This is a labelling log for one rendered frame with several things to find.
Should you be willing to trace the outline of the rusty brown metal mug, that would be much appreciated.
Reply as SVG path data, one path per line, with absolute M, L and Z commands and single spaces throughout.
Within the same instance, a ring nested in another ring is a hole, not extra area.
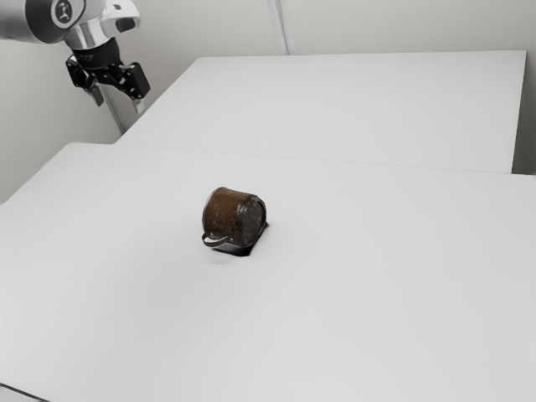
M 261 237 L 266 218 L 265 203 L 257 195 L 216 188 L 204 206 L 202 241 L 208 247 L 251 247 Z

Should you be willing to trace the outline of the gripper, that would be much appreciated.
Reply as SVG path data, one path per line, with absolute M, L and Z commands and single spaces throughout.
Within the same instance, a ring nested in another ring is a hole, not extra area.
M 104 104 L 104 97 L 97 84 L 110 85 L 119 88 L 131 99 L 137 114 L 144 112 L 144 100 L 151 86 L 139 63 L 122 63 L 115 39 L 93 49 L 74 49 L 65 64 L 73 85 L 81 88 L 97 106 Z

